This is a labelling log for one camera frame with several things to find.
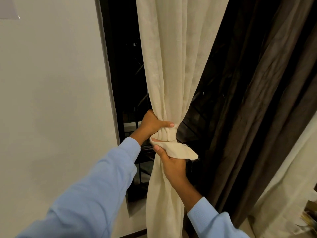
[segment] right hand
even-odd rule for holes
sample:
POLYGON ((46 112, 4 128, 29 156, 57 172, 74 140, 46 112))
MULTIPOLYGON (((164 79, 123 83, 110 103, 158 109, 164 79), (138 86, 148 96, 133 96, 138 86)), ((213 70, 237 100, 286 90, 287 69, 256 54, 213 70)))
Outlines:
POLYGON ((169 157, 166 151, 158 145, 154 145, 153 149, 160 156, 165 176, 176 191, 189 182, 186 177, 186 160, 169 157))

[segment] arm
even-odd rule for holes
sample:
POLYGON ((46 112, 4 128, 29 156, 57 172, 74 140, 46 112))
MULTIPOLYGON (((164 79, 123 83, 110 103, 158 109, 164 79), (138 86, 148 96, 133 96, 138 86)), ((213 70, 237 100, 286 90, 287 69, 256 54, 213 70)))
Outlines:
POLYGON ((106 238, 137 171, 134 164, 141 144, 162 127, 148 111, 140 128, 108 152, 90 173, 72 185, 50 207, 44 220, 36 221, 17 238, 106 238))
POLYGON ((249 238, 243 231, 234 228, 227 212, 219 214, 189 183, 185 160, 168 157, 158 145, 154 146, 154 150, 161 157, 164 173, 189 211, 187 215, 200 238, 249 238))

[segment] light blue sleeve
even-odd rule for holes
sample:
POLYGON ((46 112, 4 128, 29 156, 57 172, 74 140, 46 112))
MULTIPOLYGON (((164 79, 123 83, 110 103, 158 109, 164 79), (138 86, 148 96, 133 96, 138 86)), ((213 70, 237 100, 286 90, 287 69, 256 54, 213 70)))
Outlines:
POLYGON ((249 238, 243 231, 234 228, 227 212, 219 214, 205 197, 187 215, 199 238, 249 238))
POLYGON ((44 220, 35 221, 17 238, 110 237, 113 221, 136 174, 134 161, 139 152, 137 141, 126 138, 66 190, 44 220))

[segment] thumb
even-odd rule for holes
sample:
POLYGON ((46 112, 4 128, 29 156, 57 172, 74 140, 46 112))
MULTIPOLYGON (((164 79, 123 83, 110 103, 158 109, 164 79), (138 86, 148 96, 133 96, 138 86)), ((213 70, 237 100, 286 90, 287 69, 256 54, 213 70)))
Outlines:
POLYGON ((169 122, 169 121, 160 121, 160 127, 161 128, 172 128, 174 127, 175 124, 173 122, 169 122))
POLYGON ((170 161, 170 158, 168 157, 166 151, 162 147, 156 144, 154 145, 153 149, 160 156, 163 163, 170 161))

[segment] shirt cuff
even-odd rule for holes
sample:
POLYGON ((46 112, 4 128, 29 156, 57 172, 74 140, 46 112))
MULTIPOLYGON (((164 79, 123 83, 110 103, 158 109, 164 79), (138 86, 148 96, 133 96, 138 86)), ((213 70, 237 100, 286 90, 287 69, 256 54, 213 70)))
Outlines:
POLYGON ((217 215, 219 215, 219 213, 205 197, 201 198, 187 213, 197 233, 202 233, 217 215))
POLYGON ((125 140, 118 146, 118 148, 124 150, 129 155, 133 163, 135 162, 141 151, 141 147, 138 142, 131 137, 125 138, 125 140))

